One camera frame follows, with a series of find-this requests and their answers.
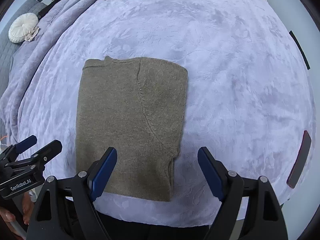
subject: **bed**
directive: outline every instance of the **bed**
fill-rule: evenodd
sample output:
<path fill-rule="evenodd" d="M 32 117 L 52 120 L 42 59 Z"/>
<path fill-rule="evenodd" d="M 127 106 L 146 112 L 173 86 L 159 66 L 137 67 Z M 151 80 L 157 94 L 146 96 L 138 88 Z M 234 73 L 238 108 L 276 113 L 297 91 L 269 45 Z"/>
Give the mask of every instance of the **bed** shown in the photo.
<path fill-rule="evenodd" d="M 13 55 L 21 46 L 21 43 L 12 43 L 8 37 L 8 31 L 13 21 L 25 13 L 38 14 L 46 5 L 37 0 L 26 0 L 12 15 L 0 33 L 0 97 L 8 86 L 9 73 L 12 68 Z M 4 123 L 0 120 L 0 138 L 6 136 Z"/>
<path fill-rule="evenodd" d="M 35 40 L 14 57 L 0 117 L 10 143 L 37 136 L 21 159 L 62 142 L 45 177 L 76 174 L 77 96 L 87 59 L 153 57 L 188 70 L 172 200 L 104 192 L 94 202 L 98 211 L 172 227 L 211 224 L 220 202 L 197 164 L 202 146 L 243 177 L 267 176 L 280 203 L 303 182 L 315 145 L 313 92 L 297 45 L 265 0 L 62 0 L 38 25 Z M 312 145 L 291 189 L 286 180 L 305 130 Z M 244 200 L 238 219 L 245 208 Z"/>

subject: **pillow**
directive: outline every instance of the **pillow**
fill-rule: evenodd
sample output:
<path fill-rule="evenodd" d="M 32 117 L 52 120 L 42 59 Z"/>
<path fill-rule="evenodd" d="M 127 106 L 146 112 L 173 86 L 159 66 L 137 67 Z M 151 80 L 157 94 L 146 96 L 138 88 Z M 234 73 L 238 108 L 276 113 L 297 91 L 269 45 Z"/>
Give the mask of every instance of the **pillow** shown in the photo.
<path fill-rule="evenodd" d="M 13 43 L 24 41 L 24 37 L 38 24 L 38 17 L 34 13 L 20 15 L 11 24 L 9 40 Z"/>

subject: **knit fabric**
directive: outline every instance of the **knit fabric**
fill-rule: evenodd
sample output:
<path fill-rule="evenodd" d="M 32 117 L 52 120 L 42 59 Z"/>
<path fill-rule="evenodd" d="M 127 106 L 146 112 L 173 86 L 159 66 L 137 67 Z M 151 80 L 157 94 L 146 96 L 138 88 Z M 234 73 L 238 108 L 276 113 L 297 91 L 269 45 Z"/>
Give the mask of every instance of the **knit fabric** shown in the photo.
<path fill-rule="evenodd" d="M 106 192 L 170 201 L 186 88 L 187 70 L 165 60 L 87 60 L 77 106 L 77 171 L 111 146 L 118 160 Z"/>

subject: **screw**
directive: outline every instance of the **screw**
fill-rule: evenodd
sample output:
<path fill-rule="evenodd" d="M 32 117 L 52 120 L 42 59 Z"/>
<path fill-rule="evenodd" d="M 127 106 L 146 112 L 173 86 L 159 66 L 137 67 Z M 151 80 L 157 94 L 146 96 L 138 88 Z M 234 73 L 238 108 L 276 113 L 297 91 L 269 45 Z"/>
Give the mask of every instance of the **screw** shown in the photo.
<path fill-rule="evenodd" d="M 261 176 L 260 177 L 260 180 L 263 182 L 263 183 L 266 183 L 268 181 L 267 177 L 265 176 Z"/>
<path fill-rule="evenodd" d="M 235 177 L 235 176 L 237 176 L 237 173 L 235 171 L 228 171 L 228 175 L 230 177 Z"/>
<path fill-rule="evenodd" d="M 47 178 L 47 182 L 53 182 L 54 181 L 54 176 L 49 176 Z"/>
<path fill-rule="evenodd" d="M 78 176 L 80 178 L 83 178 L 83 177 L 87 176 L 87 172 L 86 171 L 81 171 L 81 172 L 78 173 Z"/>

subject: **gray sofa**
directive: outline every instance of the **gray sofa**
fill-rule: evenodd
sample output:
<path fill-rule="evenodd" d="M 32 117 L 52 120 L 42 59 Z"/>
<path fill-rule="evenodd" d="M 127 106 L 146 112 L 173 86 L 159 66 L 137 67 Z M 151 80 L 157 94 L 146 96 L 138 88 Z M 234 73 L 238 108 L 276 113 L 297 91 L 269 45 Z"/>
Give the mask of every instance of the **gray sofa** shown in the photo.
<path fill-rule="evenodd" d="M 9 22 L 0 33 L 0 97 L 4 93 L 9 82 L 9 73 L 12 67 L 13 54 L 22 43 L 12 43 L 9 40 L 8 32 L 12 22 L 22 14 L 38 14 L 46 5 L 37 0 L 26 0 L 23 5 L 15 12 Z M 0 138 L 6 135 L 3 121 L 0 119 Z"/>

